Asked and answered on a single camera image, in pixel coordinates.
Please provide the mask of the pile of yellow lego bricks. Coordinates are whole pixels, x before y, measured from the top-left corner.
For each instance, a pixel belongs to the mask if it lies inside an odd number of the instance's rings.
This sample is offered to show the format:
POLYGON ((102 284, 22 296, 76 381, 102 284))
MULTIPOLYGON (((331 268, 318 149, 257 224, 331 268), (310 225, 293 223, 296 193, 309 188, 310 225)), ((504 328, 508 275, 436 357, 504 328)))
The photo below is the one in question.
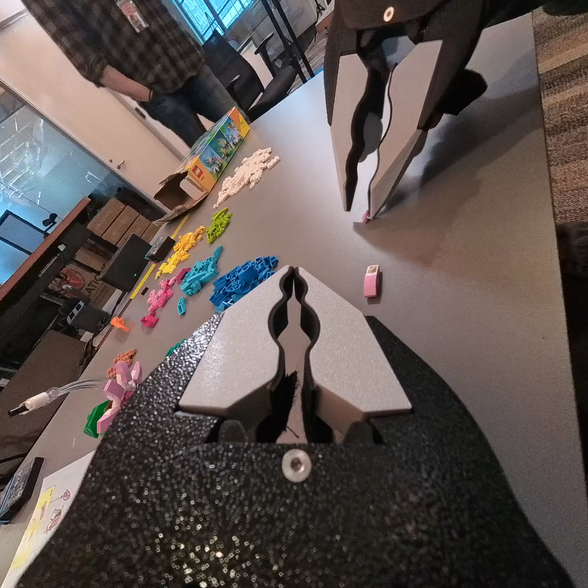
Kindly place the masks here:
POLYGON ((188 260, 189 251, 203 239, 203 234, 205 232, 206 227, 200 226, 194 232, 188 232, 180 236, 176 244, 173 246, 173 254, 158 268, 156 277, 173 275, 180 263, 188 260))

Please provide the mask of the pile of blue lego bricks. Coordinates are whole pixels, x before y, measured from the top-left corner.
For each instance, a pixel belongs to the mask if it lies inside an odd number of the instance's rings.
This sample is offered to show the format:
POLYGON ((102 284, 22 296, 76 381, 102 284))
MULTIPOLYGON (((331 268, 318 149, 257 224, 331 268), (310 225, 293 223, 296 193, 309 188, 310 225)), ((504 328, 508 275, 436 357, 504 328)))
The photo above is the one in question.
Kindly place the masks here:
POLYGON ((221 314, 275 273, 276 256, 260 256, 236 266, 213 281, 209 298, 215 312, 221 314))

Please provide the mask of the pile of magenta lego bricks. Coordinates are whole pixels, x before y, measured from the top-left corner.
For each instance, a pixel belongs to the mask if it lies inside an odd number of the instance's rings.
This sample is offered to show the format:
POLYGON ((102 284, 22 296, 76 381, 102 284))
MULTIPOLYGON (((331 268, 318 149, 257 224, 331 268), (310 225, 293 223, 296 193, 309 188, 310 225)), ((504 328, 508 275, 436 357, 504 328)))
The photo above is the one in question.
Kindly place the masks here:
POLYGON ((176 276, 160 281, 159 290, 151 291, 148 298, 148 314, 141 318, 141 323, 144 327, 152 329, 157 325, 159 319, 156 313, 172 298, 174 285, 180 284, 189 271, 189 268, 180 270, 176 276))

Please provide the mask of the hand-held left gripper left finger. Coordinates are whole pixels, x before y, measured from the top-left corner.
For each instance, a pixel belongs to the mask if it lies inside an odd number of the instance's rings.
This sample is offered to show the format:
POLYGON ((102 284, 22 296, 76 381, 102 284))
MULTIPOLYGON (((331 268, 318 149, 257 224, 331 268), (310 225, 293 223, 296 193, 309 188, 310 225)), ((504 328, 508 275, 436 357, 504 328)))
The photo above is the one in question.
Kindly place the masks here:
POLYGON ((293 277, 293 267, 283 267, 221 314, 179 400, 181 411, 236 420, 259 442, 278 440, 295 390, 278 341, 288 325, 293 277))

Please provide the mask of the black office chair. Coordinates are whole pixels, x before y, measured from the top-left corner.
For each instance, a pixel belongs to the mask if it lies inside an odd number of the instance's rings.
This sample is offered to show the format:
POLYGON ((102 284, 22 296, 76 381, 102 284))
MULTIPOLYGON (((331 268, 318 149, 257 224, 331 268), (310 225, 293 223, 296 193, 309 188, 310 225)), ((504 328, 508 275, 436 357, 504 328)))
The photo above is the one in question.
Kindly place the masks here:
POLYGON ((298 75, 289 61, 264 87, 254 67, 217 30, 203 44, 203 52, 205 63, 251 122, 285 99, 298 75))

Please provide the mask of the pink lego flower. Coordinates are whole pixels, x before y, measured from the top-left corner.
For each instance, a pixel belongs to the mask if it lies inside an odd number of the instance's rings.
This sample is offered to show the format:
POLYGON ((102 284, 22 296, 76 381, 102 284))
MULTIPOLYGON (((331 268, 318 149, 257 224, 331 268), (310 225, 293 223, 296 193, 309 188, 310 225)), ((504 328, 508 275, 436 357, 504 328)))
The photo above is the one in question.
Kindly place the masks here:
POLYGON ((110 401, 109 408, 96 423, 96 430, 102 435, 111 426, 121 408, 136 391, 142 381, 142 366, 140 362, 131 367, 126 362, 118 362, 114 366, 115 377, 110 378, 104 388, 104 393, 110 401))

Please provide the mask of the wooden sideboard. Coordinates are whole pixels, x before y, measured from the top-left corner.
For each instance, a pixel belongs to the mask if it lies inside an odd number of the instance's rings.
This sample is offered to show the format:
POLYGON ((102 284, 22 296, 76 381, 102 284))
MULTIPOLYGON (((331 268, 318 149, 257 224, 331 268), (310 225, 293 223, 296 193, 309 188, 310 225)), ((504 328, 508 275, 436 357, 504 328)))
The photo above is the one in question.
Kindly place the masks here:
POLYGON ((56 249, 58 245, 65 245, 66 237, 74 238, 75 243, 80 241, 79 245, 74 245, 75 251, 90 239, 92 234, 91 231, 78 222, 78 217, 86 211, 91 203, 92 200, 88 196, 83 197, 52 232, 43 234, 41 243, 34 251, 30 253, 26 252, 26 260, 14 271, 10 278, 1 285, 1 301, 9 296, 11 290, 14 290, 17 287, 19 281, 23 280, 24 276, 32 270, 35 264, 40 262, 44 255, 47 255, 50 251, 56 249))

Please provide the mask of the stack of cardboard boxes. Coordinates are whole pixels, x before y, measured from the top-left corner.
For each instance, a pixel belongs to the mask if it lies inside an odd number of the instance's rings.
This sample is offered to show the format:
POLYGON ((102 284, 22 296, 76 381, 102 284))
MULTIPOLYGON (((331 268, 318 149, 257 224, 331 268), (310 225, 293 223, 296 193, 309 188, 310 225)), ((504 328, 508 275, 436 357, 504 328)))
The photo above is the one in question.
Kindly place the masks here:
POLYGON ((86 227, 113 246, 121 246, 129 235, 136 235, 150 243, 159 227, 133 207, 116 199, 109 200, 89 220, 86 227))

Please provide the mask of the colourful lego set box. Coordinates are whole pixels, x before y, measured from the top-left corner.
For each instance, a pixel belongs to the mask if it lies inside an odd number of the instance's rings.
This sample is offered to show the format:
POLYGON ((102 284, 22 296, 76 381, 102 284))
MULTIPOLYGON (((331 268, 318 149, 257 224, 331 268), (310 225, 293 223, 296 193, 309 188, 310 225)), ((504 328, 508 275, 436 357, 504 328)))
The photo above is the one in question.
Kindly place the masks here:
POLYGON ((234 107, 202 135, 175 172, 161 181, 154 199, 167 213, 154 224, 161 227, 206 198, 249 129, 239 109, 234 107))

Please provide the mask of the lego instruction sheet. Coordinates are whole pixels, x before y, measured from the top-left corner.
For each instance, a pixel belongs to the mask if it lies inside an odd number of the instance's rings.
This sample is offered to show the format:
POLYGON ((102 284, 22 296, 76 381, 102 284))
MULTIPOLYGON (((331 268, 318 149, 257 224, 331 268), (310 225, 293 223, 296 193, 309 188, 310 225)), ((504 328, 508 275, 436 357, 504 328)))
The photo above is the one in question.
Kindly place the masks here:
POLYGON ((92 451, 43 479, 40 495, 2 587, 15 587, 65 518, 93 458, 92 451))

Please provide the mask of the yellow tape strip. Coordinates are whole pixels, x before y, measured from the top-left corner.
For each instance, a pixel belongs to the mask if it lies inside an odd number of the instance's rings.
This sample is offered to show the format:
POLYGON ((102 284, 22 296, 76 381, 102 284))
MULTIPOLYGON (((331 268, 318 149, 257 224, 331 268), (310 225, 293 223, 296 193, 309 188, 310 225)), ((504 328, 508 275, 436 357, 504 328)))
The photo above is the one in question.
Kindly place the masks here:
MULTIPOLYGON (((184 215, 181 215, 180 217, 177 217, 176 219, 173 219, 173 221, 170 221, 167 224, 163 225, 160 228, 160 231, 158 231, 158 233, 155 235, 155 238, 152 241, 150 248, 153 245, 155 239, 157 239, 160 236, 169 236, 169 237, 175 239, 177 242, 184 225, 189 221, 190 217, 191 217, 191 213, 186 213, 184 215)), ((166 260, 172 254, 173 254, 173 251, 170 251, 170 254, 165 259, 165 261, 158 262, 158 263, 152 263, 152 262, 145 259, 145 264, 143 265, 141 272, 136 275, 136 280, 133 285, 133 288, 130 291, 129 299, 134 299, 135 297, 138 296, 138 294, 141 291, 143 291, 144 284, 149 280, 149 277, 151 276, 151 274, 156 274, 160 264, 166 262, 166 260)))

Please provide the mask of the pile of lime lego bricks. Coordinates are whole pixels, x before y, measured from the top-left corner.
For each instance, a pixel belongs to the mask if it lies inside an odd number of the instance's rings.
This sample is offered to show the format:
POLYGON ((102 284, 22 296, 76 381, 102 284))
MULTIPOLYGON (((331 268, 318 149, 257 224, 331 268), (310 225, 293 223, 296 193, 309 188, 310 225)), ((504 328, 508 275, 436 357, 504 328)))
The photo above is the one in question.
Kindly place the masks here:
POLYGON ((218 210, 211 218, 210 225, 206 228, 206 239, 209 244, 214 243, 231 222, 232 213, 228 207, 218 210))

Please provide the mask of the pile of white lego bricks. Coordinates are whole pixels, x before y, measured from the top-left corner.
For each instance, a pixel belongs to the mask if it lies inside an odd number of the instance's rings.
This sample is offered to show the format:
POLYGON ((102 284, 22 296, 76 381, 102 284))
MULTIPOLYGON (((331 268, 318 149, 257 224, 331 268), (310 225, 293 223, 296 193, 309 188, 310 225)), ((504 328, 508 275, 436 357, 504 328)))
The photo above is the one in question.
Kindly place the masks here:
POLYGON ((225 200, 237 195, 244 187, 249 186, 253 189, 261 180, 264 171, 271 170, 280 161, 281 158, 274 155, 271 148, 259 149, 251 156, 243 158, 234 173, 223 180, 213 209, 218 209, 225 200))

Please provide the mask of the pile of turquoise lego bricks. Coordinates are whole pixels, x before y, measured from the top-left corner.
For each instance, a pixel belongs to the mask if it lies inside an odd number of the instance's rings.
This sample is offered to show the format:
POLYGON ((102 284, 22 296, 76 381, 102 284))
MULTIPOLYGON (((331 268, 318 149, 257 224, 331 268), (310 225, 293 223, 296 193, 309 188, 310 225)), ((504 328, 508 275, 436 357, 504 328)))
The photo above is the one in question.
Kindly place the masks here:
POLYGON ((197 261, 183 277, 180 289, 185 296, 192 296, 202 290, 205 284, 213 281, 217 275, 217 263, 223 251, 223 246, 217 246, 213 254, 204 261, 197 261))

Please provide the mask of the black box device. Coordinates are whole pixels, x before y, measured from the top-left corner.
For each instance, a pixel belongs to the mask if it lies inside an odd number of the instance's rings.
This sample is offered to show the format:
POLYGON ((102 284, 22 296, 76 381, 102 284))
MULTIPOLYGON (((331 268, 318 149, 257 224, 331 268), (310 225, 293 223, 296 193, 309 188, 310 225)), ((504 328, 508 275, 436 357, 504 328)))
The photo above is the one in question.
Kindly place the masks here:
POLYGON ((107 262, 96 280, 122 292, 129 292, 148 264, 145 257, 151 248, 148 241, 130 234, 107 262))

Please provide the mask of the green lego pieces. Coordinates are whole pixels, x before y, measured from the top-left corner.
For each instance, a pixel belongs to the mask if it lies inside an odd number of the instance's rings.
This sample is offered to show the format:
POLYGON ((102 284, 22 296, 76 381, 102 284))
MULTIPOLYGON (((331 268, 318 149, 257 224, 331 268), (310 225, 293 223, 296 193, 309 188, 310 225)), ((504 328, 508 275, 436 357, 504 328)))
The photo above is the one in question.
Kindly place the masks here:
POLYGON ((112 401, 107 400, 95 406, 91 413, 87 416, 86 424, 84 426, 84 434, 97 439, 100 436, 98 432, 98 421, 104 416, 105 412, 110 409, 112 401))

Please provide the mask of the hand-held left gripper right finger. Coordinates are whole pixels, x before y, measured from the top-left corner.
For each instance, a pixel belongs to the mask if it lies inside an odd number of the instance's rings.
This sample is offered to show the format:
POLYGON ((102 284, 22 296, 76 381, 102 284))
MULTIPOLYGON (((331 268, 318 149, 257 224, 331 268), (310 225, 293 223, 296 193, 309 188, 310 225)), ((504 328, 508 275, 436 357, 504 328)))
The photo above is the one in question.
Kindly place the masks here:
POLYGON ((364 314, 303 268, 294 269, 305 352, 302 411, 309 443, 354 423, 409 413, 412 404, 364 314))

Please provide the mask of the small black box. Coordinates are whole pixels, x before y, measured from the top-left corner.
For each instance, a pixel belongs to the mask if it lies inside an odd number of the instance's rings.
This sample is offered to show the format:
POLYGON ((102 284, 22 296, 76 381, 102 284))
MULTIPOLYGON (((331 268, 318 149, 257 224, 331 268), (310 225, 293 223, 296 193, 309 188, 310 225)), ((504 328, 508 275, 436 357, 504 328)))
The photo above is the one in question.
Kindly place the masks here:
POLYGON ((145 254, 145 259, 152 263, 165 261, 169 256, 170 251, 173 251, 175 245, 175 239, 169 236, 160 236, 155 239, 153 245, 145 254))

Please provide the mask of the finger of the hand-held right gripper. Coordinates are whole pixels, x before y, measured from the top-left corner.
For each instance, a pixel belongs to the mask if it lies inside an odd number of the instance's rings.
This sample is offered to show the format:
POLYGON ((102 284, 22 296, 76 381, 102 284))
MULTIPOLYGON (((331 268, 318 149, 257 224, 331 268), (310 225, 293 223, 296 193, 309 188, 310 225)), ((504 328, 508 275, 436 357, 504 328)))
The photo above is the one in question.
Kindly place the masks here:
POLYGON ((351 211, 364 152, 370 68, 357 53, 357 33, 330 28, 324 61, 325 101, 343 210, 351 211))
POLYGON ((385 105, 389 120, 377 149, 378 164, 369 186, 369 216, 377 217, 390 203, 393 192, 422 149, 424 129, 437 101, 437 76, 445 57, 447 40, 414 44, 408 38, 384 40, 390 66, 385 105))

